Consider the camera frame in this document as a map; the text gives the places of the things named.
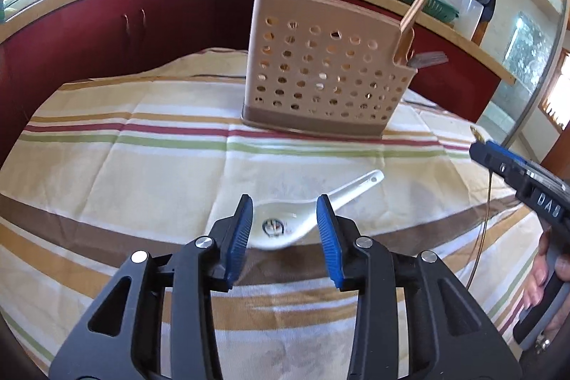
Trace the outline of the person's right hand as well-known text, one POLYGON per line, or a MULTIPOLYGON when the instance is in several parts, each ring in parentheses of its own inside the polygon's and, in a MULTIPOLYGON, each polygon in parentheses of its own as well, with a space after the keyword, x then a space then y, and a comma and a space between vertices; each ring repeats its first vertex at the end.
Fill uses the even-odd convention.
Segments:
MULTIPOLYGON (((550 245, 551 230, 543 231, 537 248, 537 253, 533 259, 532 270, 528 274, 523 295, 524 308, 529 309, 539 305, 543 299, 551 266, 547 263, 547 252, 550 245)), ((570 261, 568 255, 561 255, 555 262, 555 274, 562 281, 570 280, 570 261)), ((562 307, 550 321, 544 331, 546 338, 553 340, 569 316, 569 297, 566 297, 562 307)))

